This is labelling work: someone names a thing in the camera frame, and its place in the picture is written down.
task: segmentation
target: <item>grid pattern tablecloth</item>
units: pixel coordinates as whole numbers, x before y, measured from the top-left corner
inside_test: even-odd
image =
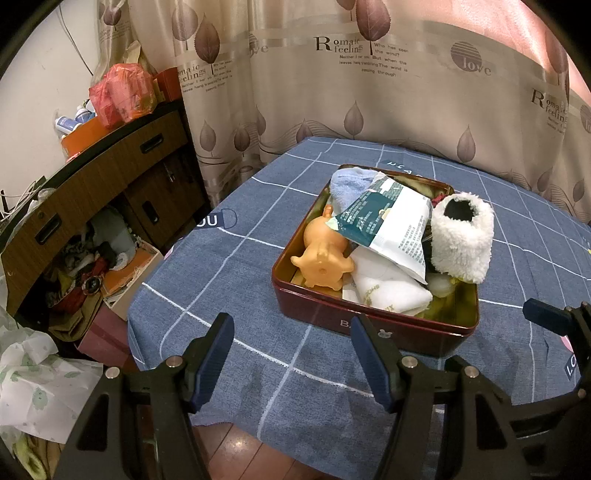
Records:
[[[343,163],[380,166],[472,192],[495,211],[491,267],[479,286],[480,325],[456,351],[514,403],[574,388],[563,340],[527,322],[524,300],[591,300],[591,230],[534,193],[481,171],[403,148],[309,138],[216,209],[228,228],[196,229],[140,288],[129,310],[138,365],[153,368],[204,335],[218,312],[236,336],[212,400],[194,424],[231,421],[263,442],[344,479],[372,478],[393,417],[372,398],[348,337],[283,316],[271,267]],[[421,358],[431,367],[443,360]],[[434,472],[443,410],[433,411],[425,468]]]

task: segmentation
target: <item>wooden floor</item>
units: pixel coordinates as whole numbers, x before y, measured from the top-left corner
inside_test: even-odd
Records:
[[[231,423],[193,427],[212,480],[335,479],[261,443]]]

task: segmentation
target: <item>white fluffy slipper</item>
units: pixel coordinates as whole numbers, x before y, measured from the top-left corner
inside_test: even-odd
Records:
[[[463,281],[482,283],[491,261],[494,227],[491,206],[477,195],[445,197],[431,216],[433,266]]]

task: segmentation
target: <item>white wall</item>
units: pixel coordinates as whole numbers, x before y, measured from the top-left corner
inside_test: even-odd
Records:
[[[64,0],[64,20],[91,70],[99,58],[96,0]],[[65,163],[52,126],[56,110],[74,117],[91,75],[60,26],[57,9],[31,34],[0,79],[0,189],[20,195]],[[9,199],[9,207],[17,198]]]

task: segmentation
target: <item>drawer handle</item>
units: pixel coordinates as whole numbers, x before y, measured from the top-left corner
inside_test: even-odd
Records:
[[[45,226],[39,230],[39,233],[36,234],[35,240],[39,245],[45,244],[49,240],[54,233],[57,232],[57,229],[61,226],[61,218],[56,213],[50,220],[45,224]]]
[[[155,149],[158,145],[160,145],[164,141],[163,134],[158,134],[153,138],[150,138],[147,142],[142,143],[139,146],[139,149],[142,153],[148,153],[150,150]]]
[[[158,220],[160,220],[160,218],[158,217],[158,214],[156,213],[156,209],[154,208],[154,205],[152,205],[152,202],[150,202],[149,200],[146,200],[142,204],[142,208],[143,208],[145,214],[150,219],[150,222],[152,222],[153,225],[156,225],[156,223],[158,223]]]

